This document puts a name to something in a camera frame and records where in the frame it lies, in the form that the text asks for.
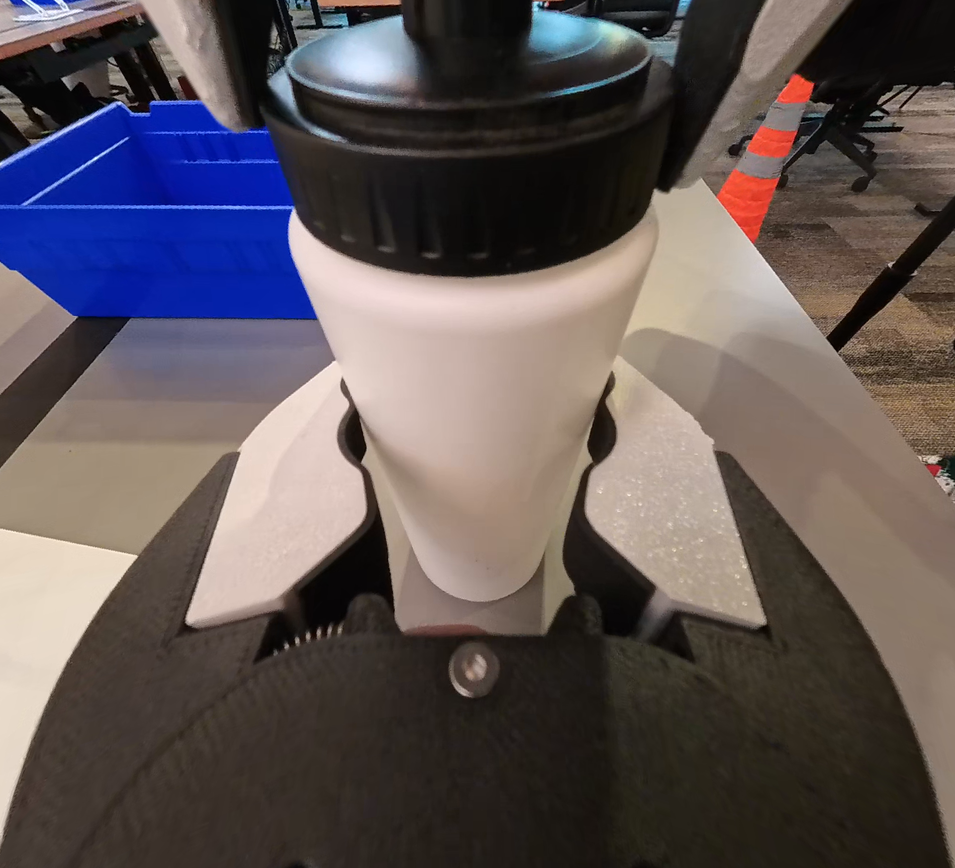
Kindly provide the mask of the black bottle lid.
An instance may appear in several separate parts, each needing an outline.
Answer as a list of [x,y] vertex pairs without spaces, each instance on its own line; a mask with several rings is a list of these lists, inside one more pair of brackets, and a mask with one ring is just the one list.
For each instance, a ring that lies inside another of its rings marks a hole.
[[532,0],[400,0],[294,50],[263,113],[297,217],[354,260],[530,272],[647,213],[674,104],[636,32]]

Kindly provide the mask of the red green patterned cloth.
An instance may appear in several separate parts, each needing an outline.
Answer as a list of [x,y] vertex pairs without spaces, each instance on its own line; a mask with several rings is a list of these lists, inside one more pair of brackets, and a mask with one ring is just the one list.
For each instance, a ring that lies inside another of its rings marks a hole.
[[920,456],[947,497],[954,502],[954,454]]

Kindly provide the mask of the blue plastic bin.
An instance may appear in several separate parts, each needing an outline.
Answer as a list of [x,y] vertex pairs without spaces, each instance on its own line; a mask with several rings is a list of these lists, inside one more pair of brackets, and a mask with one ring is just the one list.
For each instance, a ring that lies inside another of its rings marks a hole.
[[266,129],[112,105],[7,158],[1,260],[74,316],[314,320]]

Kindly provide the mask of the black tape strip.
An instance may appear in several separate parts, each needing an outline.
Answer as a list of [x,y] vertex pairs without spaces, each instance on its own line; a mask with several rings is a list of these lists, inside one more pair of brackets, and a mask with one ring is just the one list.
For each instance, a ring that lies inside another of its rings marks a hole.
[[79,317],[2,391],[2,465],[129,322],[129,317]]

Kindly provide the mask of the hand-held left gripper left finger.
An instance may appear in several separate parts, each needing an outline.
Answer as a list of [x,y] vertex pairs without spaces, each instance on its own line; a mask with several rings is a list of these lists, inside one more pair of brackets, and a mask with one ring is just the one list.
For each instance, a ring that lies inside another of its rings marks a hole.
[[266,616],[285,630],[323,630],[362,594],[391,604],[365,451],[338,364],[272,410],[240,448],[185,623]]

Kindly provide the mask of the white plastic bottle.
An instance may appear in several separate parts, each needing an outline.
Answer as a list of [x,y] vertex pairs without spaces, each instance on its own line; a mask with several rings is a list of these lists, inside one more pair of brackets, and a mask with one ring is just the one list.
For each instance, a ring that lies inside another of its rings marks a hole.
[[389,270],[292,213],[290,253],[427,578],[493,601],[536,572],[659,237],[653,207],[570,263]]

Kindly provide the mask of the orange traffic cone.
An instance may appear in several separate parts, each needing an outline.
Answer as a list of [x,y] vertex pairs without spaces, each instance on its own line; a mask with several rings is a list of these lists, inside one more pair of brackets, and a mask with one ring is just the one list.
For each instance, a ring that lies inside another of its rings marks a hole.
[[751,242],[758,240],[812,91],[809,80],[790,77],[717,195]]

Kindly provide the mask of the black table leg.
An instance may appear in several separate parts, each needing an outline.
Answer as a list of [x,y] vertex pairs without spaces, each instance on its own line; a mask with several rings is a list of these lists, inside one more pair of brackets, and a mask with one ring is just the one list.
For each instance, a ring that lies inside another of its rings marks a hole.
[[953,196],[939,210],[931,211],[918,203],[916,211],[923,217],[931,217],[929,223],[894,262],[881,269],[873,282],[864,289],[834,326],[827,341],[836,351],[842,351],[873,318],[881,313],[953,234]]

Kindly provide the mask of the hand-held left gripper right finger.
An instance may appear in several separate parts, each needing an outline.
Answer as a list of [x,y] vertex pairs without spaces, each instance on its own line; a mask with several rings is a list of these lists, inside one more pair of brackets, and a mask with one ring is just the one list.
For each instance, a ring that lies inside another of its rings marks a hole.
[[744,630],[766,616],[713,442],[636,369],[614,369],[591,424],[564,565],[609,635],[658,640],[676,615]]

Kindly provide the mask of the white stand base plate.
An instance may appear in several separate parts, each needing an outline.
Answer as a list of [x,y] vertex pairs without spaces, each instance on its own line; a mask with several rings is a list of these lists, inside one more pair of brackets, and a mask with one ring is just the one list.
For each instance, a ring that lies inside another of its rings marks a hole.
[[1,531],[1,821],[67,659],[134,555]]

